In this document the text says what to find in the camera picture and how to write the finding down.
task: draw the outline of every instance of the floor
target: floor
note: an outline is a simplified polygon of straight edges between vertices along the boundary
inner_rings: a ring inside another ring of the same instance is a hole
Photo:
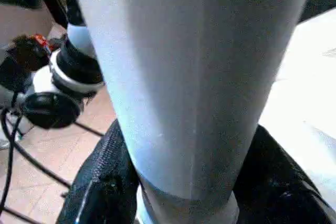
[[[93,129],[105,132],[115,119],[115,112],[106,89],[101,90],[85,108],[79,122]],[[70,126],[62,130],[46,131],[34,127],[21,145],[48,168],[71,182],[80,165],[92,152],[99,138],[84,130]],[[63,204],[61,194],[66,188],[54,183],[25,161],[20,154],[14,154],[14,167],[6,205],[43,223],[55,223]],[[0,188],[6,179],[8,153],[0,151]],[[25,223],[3,213],[4,224]]]

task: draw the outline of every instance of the black cable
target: black cable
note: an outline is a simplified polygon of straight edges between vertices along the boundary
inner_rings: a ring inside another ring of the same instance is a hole
[[[84,129],[84,130],[86,130],[86,131],[88,131],[88,132],[91,132],[92,134],[94,134],[96,136],[99,136],[99,137],[105,136],[105,134],[100,133],[100,132],[98,132],[98,131],[90,128],[90,127],[87,127],[86,125],[81,124],[79,122],[74,122],[73,124],[76,125],[76,126],[78,126],[78,127],[80,127],[80,128],[82,128],[82,129]]]
[[[8,214],[12,215],[12,216],[15,216],[17,218],[19,218],[20,220],[23,220],[27,223],[31,223],[31,224],[42,224],[41,222],[38,222],[36,220],[33,220],[32,218],[28,217],[28,216],[25,216],[23,214],[20,214],[18,211],[15,211],[14,209],[12,208],[9,208],[9,207],[4,207],[4,211],[7,212]]]
[[[8,137],[10,137],[10,135],[9,135],[7,124],[6,124],[6,114],[7,114],[7,112],[8,112],[8,110],[4,109],[2,111],[2,113],[1,113],[1,125],[2,125],[3,131],[5,133],[5,136],[8,138]],[[68,183],[66,180],[64,180],[63,178],[59,177],[58,175],[56,175],[55,173],[53,173],[51,170],[49,170],[48,168],[46,168],[45,166],[43,166],[39,161],[37,161],[36,159],[34,159],[28,152],[26,152],[26,150],[24,148],[22,148],[21,145],[19,145],[18,143],[16,143],[14,141],[13,146],[25,159],[27,159],[37,169],[39,169],[41,172],[43,172],[44,174],[46,174],[50,178],[54,179],[58,183],[64,185],[68,189],[70,189],[70,187],[71,187],[70,183]]]
[[[6,120],[6,114],[7,114],[7,110],[4,109],[2,112],[1,112],[1,117],[4,118],[4,121]],[[1,201],[0,201],[0,216],[4,210],[4,207],[5,207],[5,201],[6,201],[6,198],[7,198],[7,195],[8,195],[8,191],[9,191],[9,186],[11,184],[11,178],[12,178],[12,171],[13,171],[13,155],[14,155],[14,144],[15,143],[15,134],[16,134],[16,130],[19,126],[19,123],[21,121],[21,118],[18,118],[15,122],[15,125],[13,127],[13,131],[11,133],[11,135],[9,135],[9,149],[8,149],[8,168],[7,168],[7,175],[6,175],[6,183],[5,183],[5,187],[4,187],[4,190],[3,190],[3,193],[2,193],[2,197],[1,197]]]

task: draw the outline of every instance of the white plastic part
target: white plastic part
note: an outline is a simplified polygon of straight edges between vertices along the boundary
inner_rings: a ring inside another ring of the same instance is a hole
[[[305,0],[79,3],[158,222],[218,223]]]
[[[85,84],[68,77],[57,65],[56,59],[59,52],[60,49],[52,53],[50,57],[50,66],[57,74],[57,76],[54,76],[54,78],[57,78],[57,80],[60,81],[65,87],[81,94],[87,94],[90,92],[98,91],[101,87],[104,86],[103,82],[97,84]]]
[[[68,38],[71,44],[81,53],[95,59],[96,53],[91,42],[89,30],[86,26],[75,26],[68,24]]]

